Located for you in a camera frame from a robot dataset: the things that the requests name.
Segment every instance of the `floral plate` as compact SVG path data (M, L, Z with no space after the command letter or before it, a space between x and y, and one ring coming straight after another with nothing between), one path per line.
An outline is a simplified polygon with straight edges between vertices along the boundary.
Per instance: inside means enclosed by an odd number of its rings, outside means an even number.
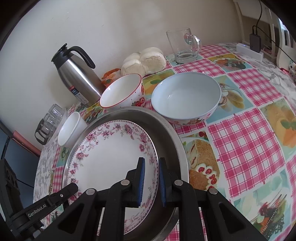
M132 231L149 213L158 187L158 157L154 144L146 131L133 122L106 122L80 143L67 173L67 184L76 183L79 190L69 203L88 188L100 191L125 179L127 172L137 167L139 157L145 158L142 203L139 208L126 208L125 213L124 233Z

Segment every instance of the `small white bowl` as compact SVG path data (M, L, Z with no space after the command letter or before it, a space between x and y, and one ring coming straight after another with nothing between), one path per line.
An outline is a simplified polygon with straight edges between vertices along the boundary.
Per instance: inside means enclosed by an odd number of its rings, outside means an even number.
M189 126L209 118L221 98L219 84L197 72L172 75L154 89L153 108L170 123Z
M82 119L79 112L73 112L59 131L59 135L57 137L58 144L60 146L72 148L86 127L87 123L84 119Z
M108 111L113 111L126 106L143 107L145 101L142 77L139 74L127 74L106 88L100 98L100 105Z

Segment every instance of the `thermos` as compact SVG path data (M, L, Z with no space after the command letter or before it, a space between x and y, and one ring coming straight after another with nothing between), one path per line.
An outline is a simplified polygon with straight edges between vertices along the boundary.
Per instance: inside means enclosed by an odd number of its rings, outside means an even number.
M68 90L82 104L92 106L101 98L106 87L92 70L96 66L87 53L78 46L67 49L66 45L56 52L52 62Z

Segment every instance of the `power strip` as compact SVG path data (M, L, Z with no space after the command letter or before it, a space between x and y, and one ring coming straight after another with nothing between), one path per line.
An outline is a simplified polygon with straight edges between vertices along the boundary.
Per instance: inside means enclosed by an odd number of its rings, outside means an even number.
M254 58L260 62L262 62L263 60L263 52L257 53L251 50L250 47L245 44L241 44L241 43L237 44L237 52L248 55L251 58Z

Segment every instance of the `glass mug handle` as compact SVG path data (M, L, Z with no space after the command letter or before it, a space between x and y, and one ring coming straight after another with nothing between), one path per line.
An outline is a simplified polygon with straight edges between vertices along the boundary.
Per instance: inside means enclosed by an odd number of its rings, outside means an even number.
M202 43L200 41L200 39L193 35L193 34L185 34L184 35L184 40L186 41L187 44L192 46L192 50L194 50L194 52L199 53L202 49Z

